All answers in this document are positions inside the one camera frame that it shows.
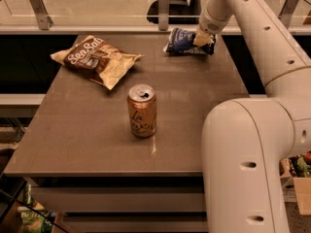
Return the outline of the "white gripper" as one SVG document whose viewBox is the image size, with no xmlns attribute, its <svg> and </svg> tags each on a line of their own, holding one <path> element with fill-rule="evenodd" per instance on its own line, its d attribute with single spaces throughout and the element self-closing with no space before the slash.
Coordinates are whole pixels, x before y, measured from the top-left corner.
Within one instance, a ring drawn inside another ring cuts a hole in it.
<svg viewBox="0 0 311 233">
<path fill-rule="evenodd" d="M 224 1 L 209 0 L 201 11 L 199 28 L 196 31 L 193 43 L 203 47 L 211 41 L 211 34 L 218 34 L 227 26 L 233 12 Z"/>
</svg>

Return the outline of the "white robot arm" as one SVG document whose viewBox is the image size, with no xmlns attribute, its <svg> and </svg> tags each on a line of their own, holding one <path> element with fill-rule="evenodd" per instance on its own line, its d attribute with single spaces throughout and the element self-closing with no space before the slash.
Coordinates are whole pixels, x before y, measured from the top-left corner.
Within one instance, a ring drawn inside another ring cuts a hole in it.
<svg viewBox="0 0 311 233">
<path fill-rule="evenodd" d="M 209 233 L 290 233 L 279 162 L 310 149 L 310 58 L 264 0 L 209 0 L 199 27 L 236 18 L 265 96 L 232 99 L 201 137 Z"/>
</svg>

